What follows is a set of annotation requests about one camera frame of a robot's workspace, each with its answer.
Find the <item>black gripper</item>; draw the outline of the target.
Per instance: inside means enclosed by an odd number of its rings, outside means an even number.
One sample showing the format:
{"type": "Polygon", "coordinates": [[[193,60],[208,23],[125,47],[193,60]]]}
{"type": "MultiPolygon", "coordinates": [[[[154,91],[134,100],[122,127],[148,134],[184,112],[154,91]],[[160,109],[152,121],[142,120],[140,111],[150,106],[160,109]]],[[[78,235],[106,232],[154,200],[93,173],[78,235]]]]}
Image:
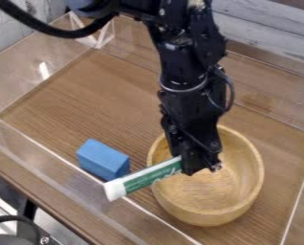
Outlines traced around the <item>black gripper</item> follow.
{"type": "Polygon", "coordinates": [[[186,93],[158,91],[161,126],[173,157],[181,157],[181,172],[188,176],[204,169],[221,168],[222,150],[217,122],[229,111],[234,89],[228,76],[213,75],[201,87],[186,93]]]}

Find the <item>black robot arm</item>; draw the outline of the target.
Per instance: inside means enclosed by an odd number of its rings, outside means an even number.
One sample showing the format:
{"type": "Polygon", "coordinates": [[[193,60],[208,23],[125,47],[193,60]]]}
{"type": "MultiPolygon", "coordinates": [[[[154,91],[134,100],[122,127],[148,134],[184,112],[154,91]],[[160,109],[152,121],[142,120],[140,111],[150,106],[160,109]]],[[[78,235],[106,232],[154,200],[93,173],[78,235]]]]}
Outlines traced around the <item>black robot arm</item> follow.
{"type": "Polygon", "coordinates": [[[146,28],[160,58],[160,110],[170,155],[192,175],[221,167],[218,119],[234,88],[220,65],[228,40],[214,23],[212,0],[66,0],[78,15],[100,21],[129,15],[146,28]]]}

